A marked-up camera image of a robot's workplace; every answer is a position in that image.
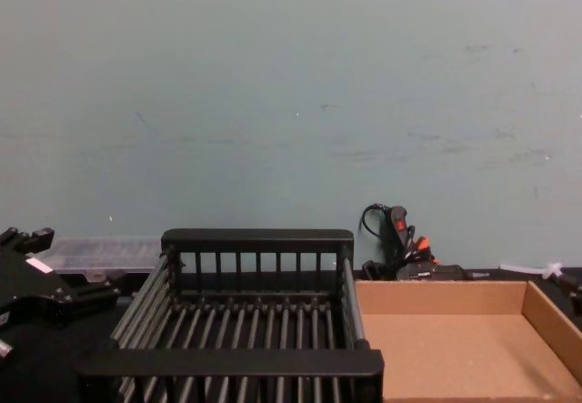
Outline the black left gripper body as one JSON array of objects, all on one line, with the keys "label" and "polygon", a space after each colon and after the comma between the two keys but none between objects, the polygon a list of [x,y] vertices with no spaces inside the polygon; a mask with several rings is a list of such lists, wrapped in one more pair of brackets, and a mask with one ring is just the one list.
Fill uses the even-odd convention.
[{"label": "black left gripper body", "polygon": [[63,377],[79,295],[28,250],[1,248],[1,400],[46,402]]}]

